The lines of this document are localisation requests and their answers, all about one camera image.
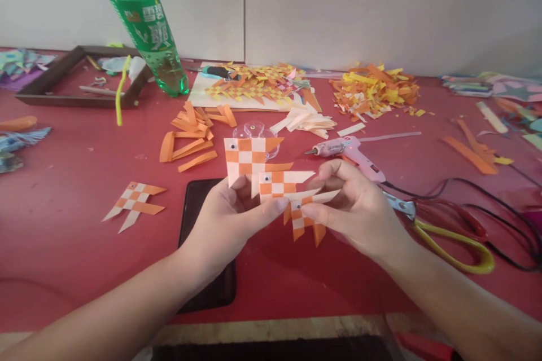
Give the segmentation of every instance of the fingernail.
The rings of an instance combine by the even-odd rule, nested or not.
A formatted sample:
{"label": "fingernail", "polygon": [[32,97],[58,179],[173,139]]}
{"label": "fingernail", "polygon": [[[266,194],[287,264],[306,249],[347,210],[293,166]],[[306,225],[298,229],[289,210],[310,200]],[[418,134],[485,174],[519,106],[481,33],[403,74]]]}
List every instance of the fingernail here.
{"label": "fingernail", "polygon": [[314,218],[316,216],[316,208],[312,205],[301,206],[301,212],[310,218]]}
{"label": "fingernail", "polygon": [[289,203],[290,203],[290,201],[285,197],[280,197],[280,198],[277,199],[277,207],[280,210],[286,209],[286,206],[288,206]]}

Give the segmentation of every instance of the paper fish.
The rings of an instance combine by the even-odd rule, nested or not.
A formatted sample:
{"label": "paper fish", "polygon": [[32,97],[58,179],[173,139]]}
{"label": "paper fish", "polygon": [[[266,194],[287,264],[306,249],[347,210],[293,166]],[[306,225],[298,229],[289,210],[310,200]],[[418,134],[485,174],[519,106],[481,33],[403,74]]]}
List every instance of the paper fish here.
{"label": "paper fish", "polygon": [[281,171],[260,172],[260,203],[275,197],[288,197],[297,192],[296,184],[305,182],[316,172]]}
{"label": "paper fish", "polygon": [[303,214],[301,207],[308,203],[327,203],[331,201],[340,191],[336,190],[333,192],[322,193],[320,195],[310,196],[297,196],[296,199],[291,200],[291,216],[292,216],[292,225],[294,227],[294,241],[297,241],[299,237],[305,234],[305,227],[312,226],[314,229],[314,244],[316,247],[320,245],[320,242],[326,235],[326,226],[323,224],[316,223],[312,218],[309,218]]}
{"label": "paper fish", "polygon": [[120,196],[120,199],[115,203],[115,206],[107,213],[102,221],[109,220],[120,214],[123,209],[130,210],[123,226],[119,230],[119,233],[121,233],[136,222],[140,213],[158,214],[164,210],[165,207],[163,206],[152,205],[145,202],[150,195],[157,195],[166,190],[167,189],[158,186],[130,182],[124,193]]}
{"label": "paper fish", "polygon": [[241,175],[251,176],[252,197],[259,191],[259,174],[289,170],[288,164],[266,164],[266,152],[273,150],[284,138],[225,138],[228,185],[232,187]]}

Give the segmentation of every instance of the pink glue gun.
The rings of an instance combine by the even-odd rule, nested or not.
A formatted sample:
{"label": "pink glue gun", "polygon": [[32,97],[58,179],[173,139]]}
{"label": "pink glue gun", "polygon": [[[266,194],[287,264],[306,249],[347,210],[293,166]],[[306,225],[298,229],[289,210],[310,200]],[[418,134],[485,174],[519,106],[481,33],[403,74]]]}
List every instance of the pink glue gun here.
{"label": "pink glue gun", "polygon": [[307,151],[305,154],[313,153],[324,158],[343,155],[357,164],[363,172],[363,175],[368,177],[371,181],[375,183],[385,182],[386,177],[384,176],[384,172],[378,169],[374,163],[369,161],[369,159],[360,152],[360,145],[361,143],[356,137],[347,136],[324,141],[323,143],[315,145],[312,150]]}

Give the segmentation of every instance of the person's right hand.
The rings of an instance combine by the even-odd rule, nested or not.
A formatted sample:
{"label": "person's right hand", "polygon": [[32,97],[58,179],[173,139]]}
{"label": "person's right hand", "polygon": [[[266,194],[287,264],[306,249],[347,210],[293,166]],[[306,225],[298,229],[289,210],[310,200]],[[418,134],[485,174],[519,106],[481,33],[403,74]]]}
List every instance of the person's right hand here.
{"label": "person's right hand", "polygon": [[320,166],[318,178],[307,190],[342,189],[329,207],[318,203],[302,206],[302,212],[338,231],[361,253],[380,261],[404,253],[417,244],[409,236],[382,190],[356,167],[336,159]]}

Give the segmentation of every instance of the wooden frame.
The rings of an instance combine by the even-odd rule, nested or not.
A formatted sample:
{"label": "wooden frame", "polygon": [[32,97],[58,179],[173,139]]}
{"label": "wooden frame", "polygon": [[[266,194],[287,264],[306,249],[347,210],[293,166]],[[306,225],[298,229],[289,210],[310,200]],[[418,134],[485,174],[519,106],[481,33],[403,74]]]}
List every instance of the wooden frame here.
{"label": "wooden frame", "polygon": [[[58,83],[66,74],[86,56],[93,58],[114,57],[114,56],[139,56],[139,51],[135,48],[113,48],[105,46],[76,46],[73,50],[65,54],[56,61],[51,68],[43,72],[33,82],[21,89],[15,98],[23,103],[31,105],[47,105],[57,107],[97,107],[97,108],[115,108],[114,97],[75,97],[75,96],[57,96],[46,95],[53,86]],[[151,69],[145,65],[143,70],[132,82],[124,96],[121,98],[122,108],[132,108],[141,93],[148,79],[152,77]]]}

